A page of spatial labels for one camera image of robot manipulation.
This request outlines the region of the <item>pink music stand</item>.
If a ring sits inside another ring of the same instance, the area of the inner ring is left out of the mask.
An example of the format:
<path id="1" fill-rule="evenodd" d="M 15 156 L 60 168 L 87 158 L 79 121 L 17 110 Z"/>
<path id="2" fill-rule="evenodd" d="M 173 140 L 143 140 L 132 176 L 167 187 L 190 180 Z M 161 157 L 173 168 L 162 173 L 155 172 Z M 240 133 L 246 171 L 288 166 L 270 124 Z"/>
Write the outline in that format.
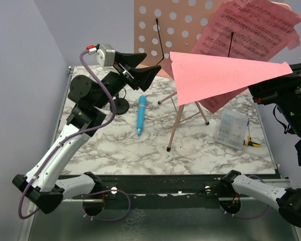
<path id="1" fill-rule="evenodd" d="M 299 41 L 301 16 L 271 1 L 135 1 L 134 49 L 145 66 L 159 65 L 175 81 L 179 110 L 195 103 L 215 113 L 246 87 L 213 79 L 201 55 L 269 61 Z"/>

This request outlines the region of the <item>pink sheet music pages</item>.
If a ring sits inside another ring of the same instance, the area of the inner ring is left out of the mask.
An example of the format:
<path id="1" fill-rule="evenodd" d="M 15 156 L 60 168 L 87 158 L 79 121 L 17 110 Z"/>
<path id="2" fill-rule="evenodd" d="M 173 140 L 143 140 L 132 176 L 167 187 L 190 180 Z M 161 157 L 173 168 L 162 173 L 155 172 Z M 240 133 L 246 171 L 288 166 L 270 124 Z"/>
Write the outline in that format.
<path id="1" fill-rule="evenodd" d="M 288 63 L 171 52 L 178 105 L 225 94 L 293 73 Z"/>

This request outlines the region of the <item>pink sheet music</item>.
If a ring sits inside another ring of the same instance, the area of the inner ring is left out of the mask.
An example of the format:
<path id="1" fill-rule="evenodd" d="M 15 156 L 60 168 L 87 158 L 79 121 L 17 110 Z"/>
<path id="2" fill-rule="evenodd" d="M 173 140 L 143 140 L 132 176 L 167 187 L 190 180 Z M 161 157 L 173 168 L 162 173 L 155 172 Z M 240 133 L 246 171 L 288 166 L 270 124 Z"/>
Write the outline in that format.
<path id="1" fill-rule="evenodd" d="M 283 48 L 299 45 L 295 26 L 300 22 L 301 15 L 270 1 L 226 2 L 208 22 L 190 54 L 268 62 Z M 167 71 L 174 78 L 171 63 Z M 198 102 L 215 113 L 246 88 Z"/>

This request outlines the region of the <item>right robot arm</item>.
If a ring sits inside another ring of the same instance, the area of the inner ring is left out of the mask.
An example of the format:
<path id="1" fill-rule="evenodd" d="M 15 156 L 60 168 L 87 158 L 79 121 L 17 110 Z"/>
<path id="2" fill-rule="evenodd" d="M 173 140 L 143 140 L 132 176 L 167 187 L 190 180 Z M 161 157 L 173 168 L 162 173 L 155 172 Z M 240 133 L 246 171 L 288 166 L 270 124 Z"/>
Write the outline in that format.
<path id="1" fill-rule="evenodd" d="M 287 123 L 285 134 L 298 137 L 294 147 L 284 151 L 295 158 L 301 168 L 301 63 L 290 65 L 290 74 L 249 86 L 256 104 L 274 104 Z M 288 223 L 301 228 L 301 188 L 279 188 L 232 170 L 222 179 L 220 190 L 225 196 L 242 194 L 257 199 L 274 209 Z"/>

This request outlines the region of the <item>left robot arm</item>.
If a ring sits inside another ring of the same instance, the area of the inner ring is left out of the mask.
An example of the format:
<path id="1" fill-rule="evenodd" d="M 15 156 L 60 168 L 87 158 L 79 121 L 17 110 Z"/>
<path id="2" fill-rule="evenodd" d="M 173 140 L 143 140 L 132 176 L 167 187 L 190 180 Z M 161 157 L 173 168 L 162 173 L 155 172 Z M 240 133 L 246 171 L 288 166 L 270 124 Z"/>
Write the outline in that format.
<path id="1" fill-rule="evenodd" d="M 68 98 L 75 103 L 60 135 L 36 166 L 27 174 L 16 175 L 12 183 L 22 192 L 18 215 L 22 214 L 25 198 L 44 214 L 53 212 L 63 200 L 78 195 L 95 198 L 106 191 L 102 181 L 91 172 L 60 180 L 59 176 L 76 152 L 101 128 L 116 116 L 114 97 L 129 85 L 133 90 L 146 91 L 161 70 L 160 65 L 138 68 L 146 53 L 114 52 L 110 57 L 110 72 L 99 79 L 85 62 L 85 55 L 97 53 L 97 48 L 85 50 L 80 61 L 91 77 L 76 76 L 70 83 Z"/>

